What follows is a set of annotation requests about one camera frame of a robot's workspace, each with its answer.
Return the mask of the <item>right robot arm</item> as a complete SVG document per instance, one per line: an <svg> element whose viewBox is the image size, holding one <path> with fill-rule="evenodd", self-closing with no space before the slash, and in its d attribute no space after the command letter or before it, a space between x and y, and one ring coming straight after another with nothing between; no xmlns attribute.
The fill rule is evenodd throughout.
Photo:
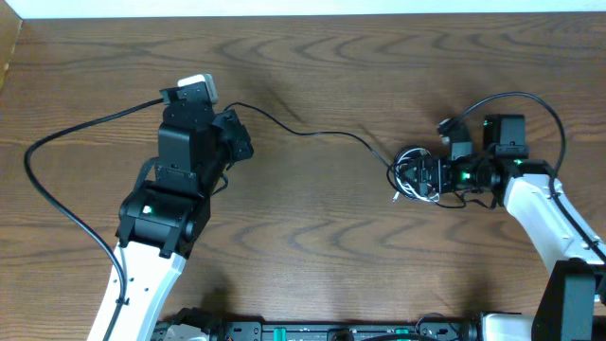
<svg viewBox="0 0 606 341"><path fill-rule="evenodd" d="M534 315L484 313L460 338L591 339L595 306L605 301L605 245L571 205L555 170L530 159L524 116L485 117L481 153L473 152L464 123L446 119L437 130L449 154L435 156L419 146L399 152L391 166L396 190L434 205L453 193L463 206L468 193L490 193L490 207L515 218L549 273Z"/></svg>

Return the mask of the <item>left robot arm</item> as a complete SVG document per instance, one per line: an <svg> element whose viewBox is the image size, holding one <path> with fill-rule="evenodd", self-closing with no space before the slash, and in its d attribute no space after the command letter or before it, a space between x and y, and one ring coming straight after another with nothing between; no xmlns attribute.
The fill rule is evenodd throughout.
<svg viewBox="0 0 606 341"><path fill-rule="evenodd" d="M210 218L210 199L226 168L250 158L251 138L235 110L173 103L158 130L158 156L123 201L115 254L125 274L125 303L111 274L91 340L148 340L174 283Z"/></svg>

